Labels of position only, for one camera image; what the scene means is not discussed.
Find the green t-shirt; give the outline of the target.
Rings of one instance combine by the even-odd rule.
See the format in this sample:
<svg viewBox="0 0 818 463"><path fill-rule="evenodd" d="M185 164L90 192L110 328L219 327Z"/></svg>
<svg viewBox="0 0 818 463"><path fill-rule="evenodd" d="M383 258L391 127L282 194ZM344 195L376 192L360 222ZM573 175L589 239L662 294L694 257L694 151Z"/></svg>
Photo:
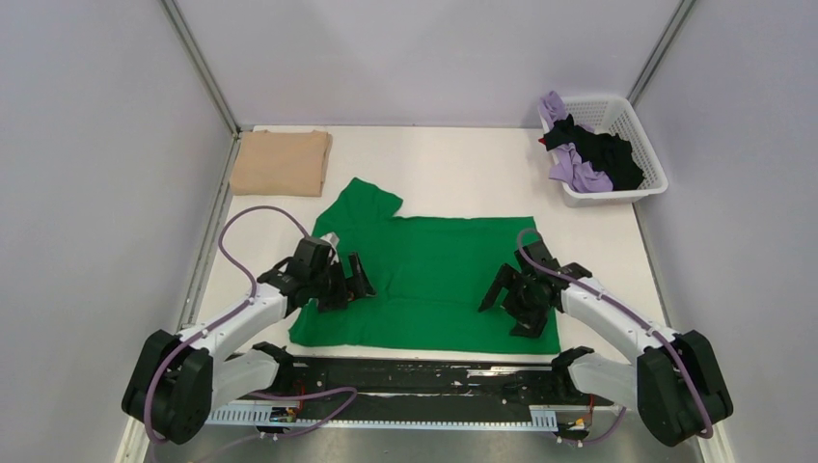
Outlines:
<svg viewBox="0 0 818 463"><path fill-rule="evenodd" d="M298 314L288 334L308 347L355 345L408 350L556 355L554 321L541 335L515 337L514 319L478 307L500 266L515 262L531 216L400 217L403 200L373 183L350 180L316 219L314 235L335 233L343 257L355 253L376 294L344 310Z"/></svg>

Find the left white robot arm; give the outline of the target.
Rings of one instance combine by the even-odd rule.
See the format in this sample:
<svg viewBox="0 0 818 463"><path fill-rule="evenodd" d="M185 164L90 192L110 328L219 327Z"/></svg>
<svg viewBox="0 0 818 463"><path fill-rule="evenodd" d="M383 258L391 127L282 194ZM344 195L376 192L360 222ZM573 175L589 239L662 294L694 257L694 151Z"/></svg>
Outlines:
<svg viewBox="0 0 818 463"><path fill-rule="evenodd" d="M301 239L293 256L251 279L247 295L215 319L145 341L125 388L122 409L161 440L184 444L208 415L229 402L265 391L295 389L294 358L270 342L241 347L265 328L311 303L320 313L344 310L375 296L360 256L341 258L338 237Z"/></svg>

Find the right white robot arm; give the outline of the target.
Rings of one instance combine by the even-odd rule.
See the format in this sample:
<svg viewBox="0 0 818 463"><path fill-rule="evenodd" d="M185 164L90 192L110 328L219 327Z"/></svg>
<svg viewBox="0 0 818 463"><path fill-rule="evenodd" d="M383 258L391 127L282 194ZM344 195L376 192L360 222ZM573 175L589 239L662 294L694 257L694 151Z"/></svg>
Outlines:
<svg viewBox="0 0 818 463"><path fill-rule="evenodd" d="M734 412L711 342L696 330L680 333L611 295L577 262L565 265L542 239L519 244L516 267L500 266L478 309L499 306L515 321L511 335L541 335L552 312L592 329L620 354L612 361L594 349L566 349L552 361L551 389L563 402L582 395L605 398L638 412L649 433L674 447L709 439Z"/></svg>

